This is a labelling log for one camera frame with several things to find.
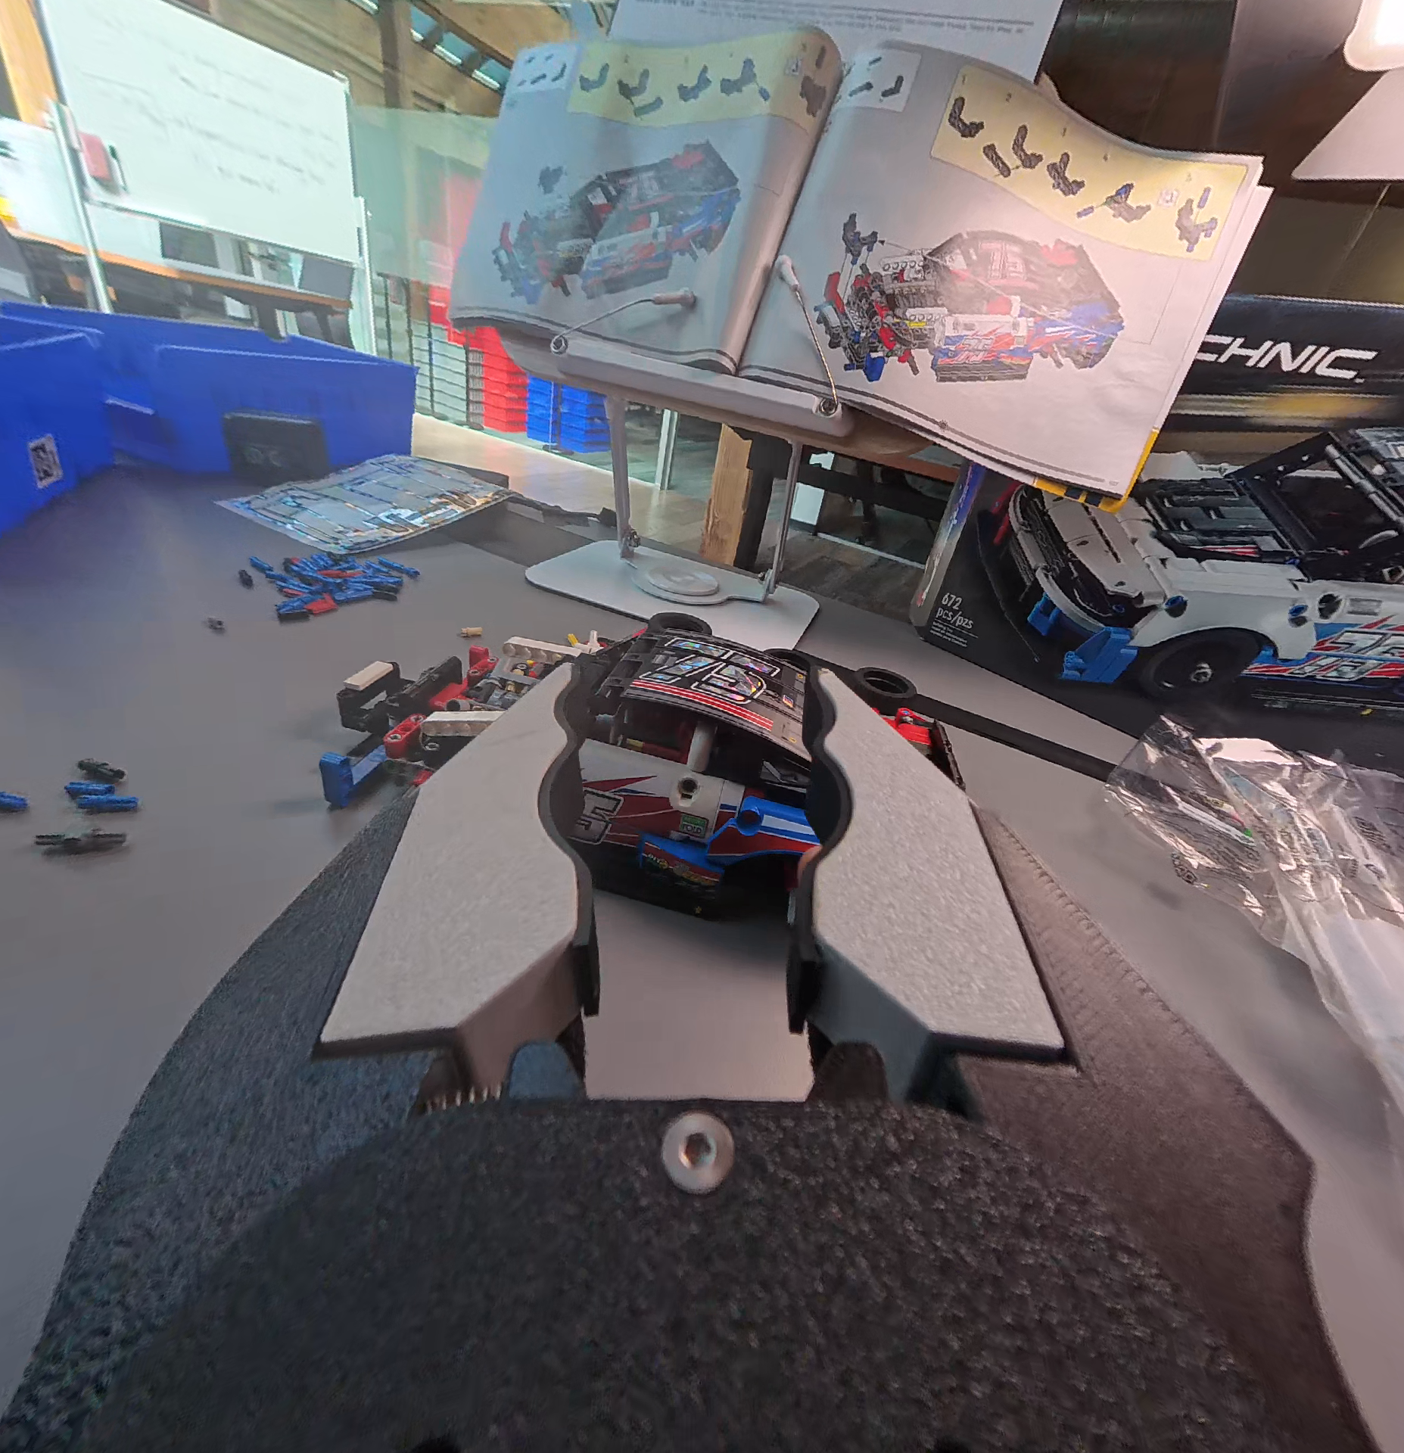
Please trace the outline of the building instruction booklet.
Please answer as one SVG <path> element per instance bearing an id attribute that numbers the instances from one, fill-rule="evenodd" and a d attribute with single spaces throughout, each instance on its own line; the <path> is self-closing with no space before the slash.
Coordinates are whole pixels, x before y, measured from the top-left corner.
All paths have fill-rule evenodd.
<path id="1" fill-rule="evenodd" d="M 948 51 L 814 28 L 516 59 L 450 287 L 557 380 L 1128 497 L 1270 190 Z"/>

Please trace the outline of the whiteboard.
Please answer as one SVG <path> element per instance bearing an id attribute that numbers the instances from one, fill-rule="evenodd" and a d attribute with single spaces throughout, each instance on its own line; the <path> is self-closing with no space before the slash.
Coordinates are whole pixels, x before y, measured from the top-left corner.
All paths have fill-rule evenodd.
<path id="1" fill-rule="evenodd" d="M 162 2 L 38 4 L 79 136 L 110 201 L 356 265 L 348 91 L 334 76 Z"/>

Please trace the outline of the pile of clear plastic bags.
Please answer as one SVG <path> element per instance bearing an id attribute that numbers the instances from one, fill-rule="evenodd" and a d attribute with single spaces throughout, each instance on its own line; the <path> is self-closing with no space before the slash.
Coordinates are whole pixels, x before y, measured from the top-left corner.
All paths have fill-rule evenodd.
<path id="1" fill-rule="evenodd" d="M 1162 718 L 1107 790 L 1185 884 L 1307 966 L 1404 1118 L 1404 777 Z"/>

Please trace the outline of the holographic sticker sheet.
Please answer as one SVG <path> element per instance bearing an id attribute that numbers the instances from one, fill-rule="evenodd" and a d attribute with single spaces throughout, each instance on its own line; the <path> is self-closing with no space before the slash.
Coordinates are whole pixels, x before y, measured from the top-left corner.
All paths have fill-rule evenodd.
<path id="1" fill-rule="evenodd" d="M 311 551 L 371 554 L 513 499 L 508 481 L 420 457 L 388 456 L 314 482 L 289 482 L 221 507 Z"/>

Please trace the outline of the toy brick race car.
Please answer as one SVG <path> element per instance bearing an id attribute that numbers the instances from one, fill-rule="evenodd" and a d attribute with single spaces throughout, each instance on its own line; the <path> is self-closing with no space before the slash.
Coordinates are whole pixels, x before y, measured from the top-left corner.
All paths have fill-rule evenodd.
<path id="1" fill-rule="evenodd" d="M 809 663 L 791 650 L 644 628 L 625 641 L 476 644 L 411 680 L 368 665 L 338 691 L 361 743 L 319 760 L 326 805 L 388 777 L 426 782 L 567 665 L 590 691 L 570 842 L 597 885 L 699 919 L 777 910 L 819 847 L 804 815 Z"/>

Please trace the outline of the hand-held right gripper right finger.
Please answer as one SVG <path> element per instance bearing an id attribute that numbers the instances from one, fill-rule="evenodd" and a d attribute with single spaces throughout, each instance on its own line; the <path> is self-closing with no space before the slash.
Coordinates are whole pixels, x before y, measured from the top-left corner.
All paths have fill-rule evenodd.
<path id="1" fill-rule="evenodd" d="M 1058 1066 L 1068 1039 L 969 797 L 836 671 L 806 676 L 787 1027 L 862 1044 L 893 1099 L 941 1099 L 959 1057 Z"/>

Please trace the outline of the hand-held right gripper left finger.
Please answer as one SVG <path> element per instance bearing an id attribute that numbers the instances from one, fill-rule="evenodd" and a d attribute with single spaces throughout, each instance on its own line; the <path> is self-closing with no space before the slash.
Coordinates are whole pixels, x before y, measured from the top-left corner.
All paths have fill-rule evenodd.
<path id="1" fill-rule="evenodd" d="M 557 668 L 418 792 L 318 1057 L 448 1051 L 495 1089 L 522 1046 L 597 1014 L 573 685 Z"/>

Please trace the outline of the stack of red blue bins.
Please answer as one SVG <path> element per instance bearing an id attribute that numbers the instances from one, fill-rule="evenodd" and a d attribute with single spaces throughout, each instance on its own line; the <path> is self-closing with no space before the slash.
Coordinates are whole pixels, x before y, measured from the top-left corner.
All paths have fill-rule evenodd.
<path id="1" fill-rule="evenodd" d="M 393 282 L 384 307 L 378 328 L 391 359 L 418 374 L 420 415 L 572 457 L 608 451 L 600 394 L 527 374 L 493 328 L 456 328 L 445 288 Z"/>

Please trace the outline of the grey desk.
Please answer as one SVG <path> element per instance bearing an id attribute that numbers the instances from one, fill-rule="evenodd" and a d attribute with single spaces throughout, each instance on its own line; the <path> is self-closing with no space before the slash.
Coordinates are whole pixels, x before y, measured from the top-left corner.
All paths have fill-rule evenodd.
<path id="1" fill-rule="evenodd" d="M 500 517 L 394 556 L 396 606 L 281 626 L 236 573 L 282 544 L 224 511 L 221 482 L 112 472 L 0 541 L 0 1422 L 69 1245 L 147 1083 L 241 954 L 381 812 L 318 788 L 336 691 L 358 666 L 436 663 L 460 628 L 562 639 L 618 619 L 527 583 L 575 537 Z M 1404 1450 L 1404 1166 L 1382 1086 L 1307 971 L 1188 889 L 1103 785 L 953 728 L 998 817 L 1310 1156 L 1307 1253 L 1346 1384 Z M 77 763 L 124 770 L 142 808 L 87 815 Z M 125 832 L 50 859 L 33 838 Z"/>

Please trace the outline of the white paper sheet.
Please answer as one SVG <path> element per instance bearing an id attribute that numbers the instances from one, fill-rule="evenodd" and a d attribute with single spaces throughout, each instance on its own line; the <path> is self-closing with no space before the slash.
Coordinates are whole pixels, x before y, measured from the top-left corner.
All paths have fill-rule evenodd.
<path id="1" fill-rule="evenodd" d="M 612 41 L 735 41 L 787 29 L 826 33 L 844 56 L 919 44 L 1036 79 L 1061 2 L 620 2 Z"/>

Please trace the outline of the wooden post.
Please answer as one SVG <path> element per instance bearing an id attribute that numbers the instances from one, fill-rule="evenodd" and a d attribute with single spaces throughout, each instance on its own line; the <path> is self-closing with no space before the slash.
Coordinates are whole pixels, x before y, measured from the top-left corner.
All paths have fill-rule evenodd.
<path id="1" fill-rule="evenodd" d="M 750 563 L 756 559 L 756 548 L 745 548 L 750 499 L 749 456 L 750 442 L 734 429 L 722 427 L 699 548 L 702 559 L 744 573 L 752 571 Z"/>

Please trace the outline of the ceiling light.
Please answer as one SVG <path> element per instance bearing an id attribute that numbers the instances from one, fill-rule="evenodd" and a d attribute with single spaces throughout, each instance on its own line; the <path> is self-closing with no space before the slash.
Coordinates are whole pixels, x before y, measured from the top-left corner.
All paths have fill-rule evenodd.
<path id="1" fill-rule="evenodd" d="M 1361 73 L 1404 69 L 1404 2 L 1361 2 L 1342 54 L 1346 64 Z"/>

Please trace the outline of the toy car set box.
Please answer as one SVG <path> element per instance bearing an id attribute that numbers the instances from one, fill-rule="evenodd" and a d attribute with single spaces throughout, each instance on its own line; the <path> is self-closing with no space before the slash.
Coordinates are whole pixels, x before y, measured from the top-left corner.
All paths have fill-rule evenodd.
<path id="1" fill-rule="evenodd" d="M 1404 303 L 1229 297 L 1113 512 L 988 482 L 928 644 L 1061 695 L 1404 718 Z"/>

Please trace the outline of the pile of blue brick pins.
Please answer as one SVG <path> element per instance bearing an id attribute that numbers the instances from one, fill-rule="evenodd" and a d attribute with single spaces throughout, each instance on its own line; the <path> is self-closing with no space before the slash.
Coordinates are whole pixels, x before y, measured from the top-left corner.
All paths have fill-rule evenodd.
<path id="1" fill-rule="evenodd" d="M 331 616 L 366 603 L 394 604 L 405 586 L 420 579 L 420 569 L 399 561 L 331 551 L 286 558 L 279 566 L 251 558 L 236 573 L 244 591 L 267 584 L 276 593 L 272 614 L 281 624 Z"/>

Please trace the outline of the white book stand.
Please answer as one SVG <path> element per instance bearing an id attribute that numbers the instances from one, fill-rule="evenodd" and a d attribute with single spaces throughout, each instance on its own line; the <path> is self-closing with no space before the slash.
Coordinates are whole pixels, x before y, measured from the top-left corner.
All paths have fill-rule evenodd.
<path id="1" fill-rule="evenodd" d="M 583 337 L 578 325 L 555 330 L 548 354 L 562 384 L 573 382 L 605 397 L 617 543 L 595 543 L 533 566 L 528 583 L 640 621 L 660 608 L 677 608 L 699 618 L 717 636 L 756 651 L 794 648 L 819 611 L 812 596 L 781 586 L 802 457 L 809 447 L 802 430 L 821 427 L 822 442 L 829 444 L 844 441 L 854 427 L 852 415 L 839 404 L 826 359 L 819 362 L 827 392 L 812 397 L 779 385 L 745 382 L 734 374 L 652 360 L 617 342 Z M 639 543 L 630 522 L 623 410 L 645 389 L 665 409 L 710 415 L 727 425 L 769 429 L 787 441 L 784 519 L 767 573 L 695 563 Z"/>

